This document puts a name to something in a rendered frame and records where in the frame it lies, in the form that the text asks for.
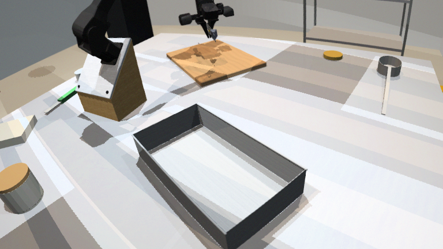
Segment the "orange round disc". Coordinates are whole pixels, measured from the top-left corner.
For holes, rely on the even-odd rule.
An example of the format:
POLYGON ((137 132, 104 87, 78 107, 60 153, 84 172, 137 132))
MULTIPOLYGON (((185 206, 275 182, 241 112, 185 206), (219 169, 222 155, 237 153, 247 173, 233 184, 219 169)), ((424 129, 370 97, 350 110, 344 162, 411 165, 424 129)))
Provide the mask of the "orange round disc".
POLYGON ((325 51, 323 53, 325 59, 338 61, 342 59, 343 54, 338 51, 325 51))

